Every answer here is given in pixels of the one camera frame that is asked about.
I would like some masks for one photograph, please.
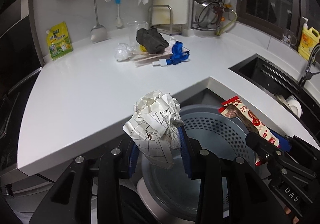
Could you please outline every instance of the person's leg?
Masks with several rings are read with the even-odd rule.
[[[133,190],[120,185],[120,198],[124,224],[158,224]]]

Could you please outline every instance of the yellow detergent bottle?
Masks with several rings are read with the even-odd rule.
[[[302,18],[305,20],[305,23],[303,24],[298,52],[304,59],[308,60],[313,47],[319,43],[320,34],[313,27],[308,29],[308,19]]]

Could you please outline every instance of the chrome faucet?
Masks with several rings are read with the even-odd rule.
[[[319,74],[320,72],[316,72],[316,73],[312,73],[310,72],[310,68],[312,66],[312,63],[316,57],[316,54],[318,53],[318,51],[320,50],[320,44],[317,44],[315,47],[313,47],[312,51],[311,51],[311,54],[310,54],[310,57],[309,57],[309,60],[308,60],[308,63],[307,63],[307,66],[303,72],[303,75],[299,81],[299,85],[301,88],[303,88],[303,86],[305,85],[306,81],[307,80],[310,80],[312,78],[312,76],[316,75],[316,74]]]

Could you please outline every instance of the blue ribbon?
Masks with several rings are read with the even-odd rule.
[[[169,59],[167,59],[167,65],[173,64],[176,65],[178,63],[181,63],[181,61],[184,61],[189,58],[190,52],[182,51],[182,43],[176,42],[174,46],[172,47],[172,55]]]

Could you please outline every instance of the red and cream wrapper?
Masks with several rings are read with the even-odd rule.
[[[270,130],[263,124],[251,110],[239,99],[238,96],[221,103],[223,107],[219,112],[228,118],[238,117],[244,123],[249,132],[255,132],[262,138],[266,139],[276,147],[280,146],[279,140],[270,132]],[[263,164],[263,160],[257,155],[256,166]]]

